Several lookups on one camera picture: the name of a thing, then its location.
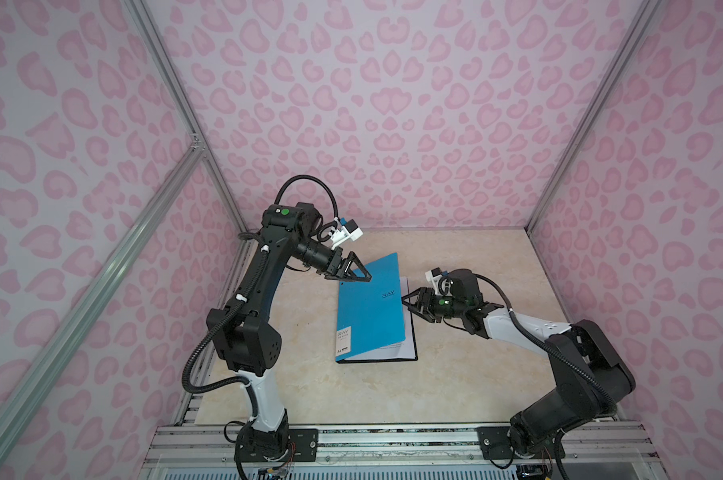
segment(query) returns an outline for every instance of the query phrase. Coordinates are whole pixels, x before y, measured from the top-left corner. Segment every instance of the white vent grille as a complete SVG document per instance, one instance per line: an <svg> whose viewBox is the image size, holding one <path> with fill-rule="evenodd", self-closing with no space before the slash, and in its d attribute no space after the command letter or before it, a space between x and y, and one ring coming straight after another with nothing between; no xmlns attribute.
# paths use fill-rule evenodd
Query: white vent grille
<svg viewBox="0 0 723 480"><path fill-rule="evenodd" d="M253 468L245 468L251 480ZM238 480L231 468L172 468L164 480ZM295 467L288 480L517 480L516 469L494 467Z"/></svg>

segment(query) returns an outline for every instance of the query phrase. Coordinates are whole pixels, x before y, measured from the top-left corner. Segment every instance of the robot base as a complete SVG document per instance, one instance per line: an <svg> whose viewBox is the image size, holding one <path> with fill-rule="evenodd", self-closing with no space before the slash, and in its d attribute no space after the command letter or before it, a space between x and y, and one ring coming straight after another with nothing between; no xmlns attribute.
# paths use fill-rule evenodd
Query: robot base
<svg viewBox="0 0 723 480"><path fill-rule="evenodd" d="M249 429L243 438L236 438L238 458L241 462L284 462L281 458L290 443L294 443L293 462L315 462L318 449L318 430L315 428L289 428L286 413L275 432Z"/></svg>
<svg viewBox="0 0 723 480"><path fill-rule="evenodd" d="M476 433L479 436L479 447L484 460L506 461L514 456L510 448L508 438L508 427L478 427ZM553 456L553 444L547 445L548 451ZM542 458L541 452L536 453L532 458Z"/></svg>

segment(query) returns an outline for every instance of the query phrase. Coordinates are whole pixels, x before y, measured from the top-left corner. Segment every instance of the metal extrusion rail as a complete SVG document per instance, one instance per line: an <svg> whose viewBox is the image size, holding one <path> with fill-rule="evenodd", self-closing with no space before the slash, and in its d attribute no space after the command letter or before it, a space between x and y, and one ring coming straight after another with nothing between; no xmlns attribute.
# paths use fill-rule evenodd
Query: metal extrusion rail
<svg viewBox="0 0 723 480"><path fill-rule="evenodd" d="M435 423L295 426L319 430L316 462L300 466L486 465L476 427L507 423ZM229 428L233 436L236 428ZM566 464L658 463L639 422L590 422L564 437ZM211 468L233 462L232 444L221 426L162 427L156 431L144 469ZM514 464L537 464L516 458Z"/></svg>

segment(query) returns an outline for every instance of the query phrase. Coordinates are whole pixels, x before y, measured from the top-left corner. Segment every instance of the blue file folder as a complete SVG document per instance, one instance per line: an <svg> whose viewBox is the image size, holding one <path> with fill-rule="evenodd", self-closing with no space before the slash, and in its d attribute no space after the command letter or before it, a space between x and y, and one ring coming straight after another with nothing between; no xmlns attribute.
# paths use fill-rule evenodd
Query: blue file folder
<svg viewBox="0 0 723 480"><path fill-rule="evenodd" d="M367 264L372 281L340 282L335 361L405 340L399 256Z"/></svg>

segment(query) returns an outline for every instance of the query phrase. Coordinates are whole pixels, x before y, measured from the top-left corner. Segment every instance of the black cable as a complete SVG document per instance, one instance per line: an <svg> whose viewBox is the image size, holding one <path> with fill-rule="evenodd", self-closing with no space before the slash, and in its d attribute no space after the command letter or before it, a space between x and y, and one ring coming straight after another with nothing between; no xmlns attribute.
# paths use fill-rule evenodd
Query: black cable
<svg viewBox="0 0 723 480"><path fill-rule="evenodd" d="M258 397L254 394L254 387L247 385L247 395L249 395L249 404L252 407L252 418L260 416L260 408L258 408Z"/></svg>
<svg viewBox="0 0 723 480"><path fill-rule="evenodd" d="M238 430L238 435L236 436L236 441L238 441L238 438L244 435L244 432L248 432L250 428L252 428L252 424L254 423L254 419L251 419L249 422L246 422L244 426L242 426ZM225 439L231 442L231 439L228 438L228 436L225 436ZM241 450L238 444L234 446L233 451L233 461L236 463L236 470L238 471L238 477L239 480L248 480L247 473L244 471L244 466L241 465L241 458L238 456L238 451Z"/></svg>
<svg viewBox="0 0 723 480"><path fill-rule="evenodd" d="M443 295L446 295L446 294L447 294L447 291L443 289L443 284L444 284L444 282L446 282L446 281L447 281L447 278L446 278L445 276L442 276L442 277L439 279L439 283L437 283L437 286L439 287L439 295L442 295L442 296L443 296Z"/></svg>
<svg viewBox="0 0 723 480"><path fill-rule="evenodd" d="M297 180L310 180L313 182L316 182L321 186L321 188L324 189L324 191L327 192L327 195L329 195L329 201L332 202L332 213L336 218L340 218L340 216L337 214L337 200L334 199L334 195L332 194L332 190L327 187L327 184L323 181L319 180L318 178L314 177L313 175L295 175L294 177L290 178L289 180L285 181L283 185L281 185L281 188L279 189L278 193L276 194L276 200L274 200L274 203L278 205L278 203L281 201L281 196L284 195L284 192L287 190L287 187L292 185Z"/></svg>
<svg viewBox="0 0 723 480"><path fill-rule="evenodd" d="M564 431L559 430L559 433L557 433L553 439L553 457L556 459L556 466L559 468L562 480L569 480L567 471L564 470L564 464L561 461L561 450L563 450L563 446L561 445L562 437L564 437Z"/></svg>
<svg viewBox="0 0 723 480"><path fill-rule="evenodd" d="M451 326L455 330L462 330L464 332L468 331L468 330L465 330L464 328L462 328L462 326L457 326L457 325L452 325L451 323L447 323L447 321L444 319L442 319L441 322L446 326Z"/></svg>
<svg viewBox="0 0 723 480"><path fill-rule="evenodd" d="M327 184L325 184L323 181L319 180L318 178L314 177L313 175L295 175L294 177L290 178L289 180L285 181L283 185L281 185L281 188L279 189L278 193L276 194L276 200L274 200L275 204L278 204L281 202L281 197L284 195L284 192L287 190L287 187L292 185L297 180L310 180L313 182L316 182L321 186L321 188L324 189L325 192L327 192L327 195L329 195L329 201L332 202L332 214L334 215L334 218L340 218L340 215L337 213L337 200L334 198L334 195L332 194L332 190L329 189ZM320 217L320 223L316 227L315 230L310 232L309 236L316 235L316 238L319 242L324 243L327 240L330 239L330 235L324 236L324 232L331 226L334 228L337 228L337 222L332 220L328 224L324 224L324 216L319 214Z"/></svg>
<svg viewBox="0 0 723 480"><path fill-rule="evenodd" d="M231 437L228 436L228 426L232 423L241 427L246 425L246 423L240 422L239 420L231 420L230 422L226 423L225 426L222 428L222 436L225 437L225 440L227 440L228 443L236 443L235 440L232 440Z"/></svg>
<svg viewBox="0 0 723 480"><path fill-rule="evenodd" d="M505 464L505 465L503 465L503 466L497 465L497 464L495 463L495 461L492 460L491 458L490 458L490 463L491 463L492 465L494 465L495 468L499 468L500 470L506 470L506 469L509 468L511 465L513 465L513 456L514 456L514 455L513 455L513 447L510 447L510 459L508 460L508 463L507 463L507 464Z"/></svg>
<svg viewBox="0 0 723 480"><path fill-rule="evenodd" d="M294 457L294 450L295 450L296 448L297 448L297 447L295 447L294 443L289 443L289 444L287 445L287 453L288 453L289 455L287 455L287 459L284 460L284 463L282 463L281 465L279 465L278 467L276 467L276 470L279 470L280 468L283 468L283 467L287 466L287 464L292 461L292 457Z"/></svg>
<svg viewBox="0 0 723 480"><path fill-rule="evenodd" d="M585 370L581 369L574 363L570 362L569 359L567 359L562 353L554 348L552 348L550 345L545 343L544 341L540 340L536 336L534 336L531 332L529 332L527 329L525 329L521 323L519 323L519 319L516 317L516 312L513 311L513 307L510 304L510 300L508 300L508 297L506 296L505 292L503 292L503 289L500 288L500 286L497 283L492 282L490 279L486 278L484 275L479 274L473 274L476 276L476 278L481 278L485 282L489 283L491 286L494 287L495 290L497 290L497 293L500 294L501 298L503 299L503 302L506 304L506 308L508 309L508 316L510 316L511 322L513 322L513 326L516 327L516 330L519 330L519 332L524 335L530 342L534 343L536 346L538 346L540 349L542 349L545 353L549 354L551 357L555 358L556 360L559 360L564 365L568 366L570 369L572 369L576 374L578 374L580 377L583 378L594 390L596 390L599 395L604 398L604 401L607 404L607 407L609 408L610 412L614 412L617 409L617 404L615 403L615 399L612 398L611 395L609 395L609 392L604 389L593 377L591 377Z"/></svg>
<svg viewBox="0 0 723 480"><path fill-rule="evenodd" d="M284 267L286 267L288 270L292 270L293 272L309 272L310 271L310 267L305 270L300 270L300 269L294 268L293 266L290 266L290 265L284 265Z"/></svg>
<svg viewBox="0 0 723 480"><path fill-rule="evenodd" d="M269 250L262 250L263 246L265 246L265 240L260 235L252 234L250 232L242 232L238 235L238 238L242 240L257 240L260 246L260 252L262 253L262 255L260 256L260 264L257 265L257 268L254 271L252 281L248 285L245 285L241 288L241 296L243 296L244 298L248 298L251 295L252 290L254 290L254 287L260 280L260 276L263 274L263 271L265 270L265 264L266 262L268 262ZM232 383L249 383L249 380L242 376L232 376L230 378L222 379L204 386L196 386L191 383L191 373L193 371L193 365L195 365L195 363L198 361L198 358L202 355L204 348L209 345L215 335L217 335L236 317L238 312L241 310L241 307L245 303L246 300L236 300L236 303L231 306L231 308L228 310L228 313L225 314L222 320L220 320L217 325L213 326L213 328L209 329L202 341L196 346L193 352L191 352L191 356L188 358L188 361L185 363L185 367L182 370L181 383L182 388L186 392L194 394L206 393L211 392L215 389L219 389L222 386L231 385Z"/></svg>

